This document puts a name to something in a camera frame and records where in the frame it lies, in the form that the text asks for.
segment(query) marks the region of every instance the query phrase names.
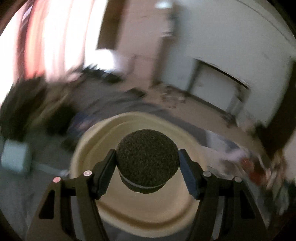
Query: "white wall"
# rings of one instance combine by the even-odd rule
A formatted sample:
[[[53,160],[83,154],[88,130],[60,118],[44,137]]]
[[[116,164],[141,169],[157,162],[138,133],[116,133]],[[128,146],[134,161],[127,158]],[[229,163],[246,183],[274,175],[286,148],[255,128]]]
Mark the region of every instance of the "white wall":
[[[281,102],[295,55],[296,40],[278,21],[280,16],[253,0],[179,0],[179,4],[181,29],[162,80],[186,89],[193,66],[189,57],[211,63],[250,84],[246,110],[267,125]]]

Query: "light blue box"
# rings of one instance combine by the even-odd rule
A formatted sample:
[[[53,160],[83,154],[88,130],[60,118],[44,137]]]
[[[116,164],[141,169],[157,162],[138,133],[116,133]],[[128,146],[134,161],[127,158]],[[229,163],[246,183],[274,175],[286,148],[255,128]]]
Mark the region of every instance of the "light blue box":
[[[6,170],[27,175],[30,172],[32,155],[27,143],[7,140],[4,144],[1,164]]]

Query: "black mount arm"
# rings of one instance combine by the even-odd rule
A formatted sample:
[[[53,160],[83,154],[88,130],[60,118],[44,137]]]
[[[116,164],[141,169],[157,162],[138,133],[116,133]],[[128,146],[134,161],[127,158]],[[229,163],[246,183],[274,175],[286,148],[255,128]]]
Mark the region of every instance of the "black mount arm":
[[[50,183],[33,218],[27,241],[73,241],[75,236],[70,197],[77,196],[86,241],[108,241],[95,200],[106,193],[116,167],[116,151],[110,150],[92,171],[75,179],[56,177]],[[210,241],[218,199],[225,197],[218,241],[265,241],[267,231],[244,182],[217,178],[203,171],[187,152],[179,151],[180,169],[189,193],[200,200],[187,241]]]

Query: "sheer curtain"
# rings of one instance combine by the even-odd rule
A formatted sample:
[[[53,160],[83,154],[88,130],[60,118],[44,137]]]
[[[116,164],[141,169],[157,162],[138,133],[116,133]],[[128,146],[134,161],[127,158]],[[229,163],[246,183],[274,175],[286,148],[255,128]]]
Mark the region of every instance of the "sheer curtain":
[[[0,36],[0,105],[12,84],[19,77],[17,71],[17,43],[25,7],[26,4],[16,12]]]
[[[107,0],[36,0],[26,37],[25,76],[44,73],[49,82],[65,80],[82,66],[85,52],[96,49],[106,4]],[[86,42],[96,44],[86,47]]]

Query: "doorway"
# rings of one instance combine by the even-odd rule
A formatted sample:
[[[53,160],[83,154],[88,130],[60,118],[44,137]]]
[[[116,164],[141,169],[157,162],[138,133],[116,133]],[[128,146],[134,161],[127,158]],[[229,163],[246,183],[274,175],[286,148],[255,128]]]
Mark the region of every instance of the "doorway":
[[[126,0],[109,0],[102,22],[97,49],[115,50]]]

